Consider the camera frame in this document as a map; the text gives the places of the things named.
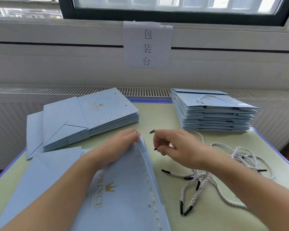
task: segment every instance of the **window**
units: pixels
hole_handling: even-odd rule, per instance
[[[284,26],[289,0],[59,0],[67,19]]]
[[[0,17],[62,19],[58,0],[0,0]]]

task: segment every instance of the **crown logo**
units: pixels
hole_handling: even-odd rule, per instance
[[[106,186],[105,186],[105,190],[106,190],[106,191],[115,192],[114,190],[112,190],[112,188],[115,188],[116,186],[112,186],[112,184],[113,184],[113,182],[110,183],[110,184],[108,184],[108,185],[106,185]]]

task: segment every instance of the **rope handle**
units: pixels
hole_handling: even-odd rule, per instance
[[[214,96],[214,95],[203,95],[202,97],[197,99],[197,102],[201,103],[201,104],[204,104],[201,99],[203,99],[205,97],[214,97],[214,98],[219,99],[219,100],[230,100],[230,101],[233,101],[236,105],[238,105],[238,102],[235,99],[232,99],[232,98],[221,98],[221,97],[217,97],[217,96]]]

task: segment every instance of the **white radiator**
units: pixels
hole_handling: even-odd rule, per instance
[[[0,169],[26,147],[26,117],[43,105],[110,87],[0,84]],[[167,97],[165,88],[118,88],[128,97]],[[260,107],[253,127],[276,149],[289,142],[289,91],[223,90],[233,98]]]

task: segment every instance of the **green table surface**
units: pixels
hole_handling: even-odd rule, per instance
[[[173,104],[135,103],[135,105],[140,110],[139,123],[93,136],[89,139],[69,145],[68,147],[81,146],[83,149],[94,148],[105,142],[117,131],[134,127],[144,135],[172,231],[268,230],[266,226],[249,211],[225,204],[212,183],[206,185],[196,201],[192,212],[186,217],[181,217],[179,209],[180,194],[182,186],[187,181],[171,177],[163,173],[161,169],[176,173],[187,173],[191,170],[179,165],[168,156],[162,156],[154,151],[152,141],[153,134],[149,134],[153,129],[180,129]],[[202,132],[202,134],[208,145],[212,142],[220,142],[231,148],[241,146],[250,149],[255,155],[261,156],[273,167],[277,176],[276,181],[289,188],[289,164],[255,131],[250,130],[243,134],[220,132]],[[222,151],[225,154],[230,153],[223,149]],[[26,161],[25,155],[26,154],[24,153],[15,161],[0,178],[0,214],[4,210],[5,205],[9,201],[9,198],[13,194],[18,182],[30,163],[30,161]],[[217,179],[217,181],[222,192],[228,199],[239,201],[239,199],[220,182],[220,180]],[[186,201],[188,201],[188,203],[194,192],[195,187],[187,189]]]

